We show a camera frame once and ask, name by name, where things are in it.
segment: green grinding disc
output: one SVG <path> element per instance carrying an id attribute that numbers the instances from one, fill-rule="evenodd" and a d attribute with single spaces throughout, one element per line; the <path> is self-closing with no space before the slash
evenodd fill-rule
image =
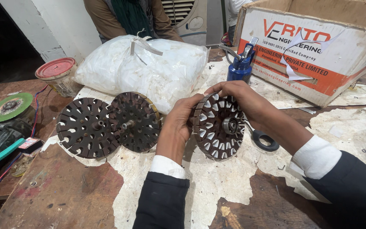
<path id="1" fill-rule="evenodd" d="M 26 110 L 33 100 L 29 93 L 11 95 L 0 102 L 0 122 L 11 119 Z"/>

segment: cardboard box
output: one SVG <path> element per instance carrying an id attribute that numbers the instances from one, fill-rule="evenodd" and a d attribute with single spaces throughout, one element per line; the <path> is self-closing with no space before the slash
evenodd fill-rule
<path id="1" fill-rule="evenodd" d="M 304 42 L 286 50 L 296 34 Z M 242 6 L 234 44 L 242 53 L 252 38 L 252 73 L 316 105 L 325 107 L 366 73 L 366 1 L 260 0 Z M 311 80 L 289 81 L 282 56 L 293 71 Z"/>

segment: white shirt cuff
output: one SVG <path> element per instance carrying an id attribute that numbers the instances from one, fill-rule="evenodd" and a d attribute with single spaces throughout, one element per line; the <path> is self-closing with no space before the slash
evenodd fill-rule
<path id="1" fill-rule="evenodd" d="M 289 168 L 311 179 L 321 179 L 341 158 L 341 151 L 314 135 L 292 157 Z"/>
<path id="2" fill-rule="evenodd" d="M 184 179 L 186 175 L 186 172 L 179 164 L 174 162 L 172 159 L 161 155 L 155 155 L 153 157 L 150 171 L 163 173 L 179 179 Z"/>

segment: person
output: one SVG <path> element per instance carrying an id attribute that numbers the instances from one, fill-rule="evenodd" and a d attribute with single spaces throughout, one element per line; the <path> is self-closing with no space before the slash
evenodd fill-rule
<path id="1" fill-rule="evenodd" d="M 310 133 L 244 81 L 220 82 L 206 93 L 235 97 L 252 127 L 278 142 L 318 192 L 358 228 L 366 228 L 366 164 Z M 180 99 L 165 118 L 156 153 L 138 200 L 134 229 L 184 228 L 185 196 L 190 182 L 181 167 L 191 130 L 191 109 L 204 95 Z"/>
<path id="2" fill-rule="evenodd" d="M 234 41 L 235 28 L 237 25 L 238 13 L 240 12 L 241 6 L 246 3 L 252 3 L 257 0 L 229 0 L 228 2 L 228 39 L 231 45 Z"/>
<path id="3" fill-rule="evenodd" d="M 161 0 L 84 0 L 104 44 L 122 35 L 150 36 L 184 42 L 172 27 Z"/>

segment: brown jacket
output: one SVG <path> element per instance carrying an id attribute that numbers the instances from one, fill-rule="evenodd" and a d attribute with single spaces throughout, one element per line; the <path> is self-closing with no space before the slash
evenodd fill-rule
<path id="1" fill-rule="evenodd" d="M 97 31 L 102 34 L 106 40 L 110 40 L 117 36 L 127 35 L 125 29 L 111 13 L 104 0 L 84 0 L 84 6 L 93 20 Z M 160 38 L 184 42 L 172 27 L 172 22 L 166 15 L 161 0 L 152 0 L 152 14 L 153 29 Z"/>

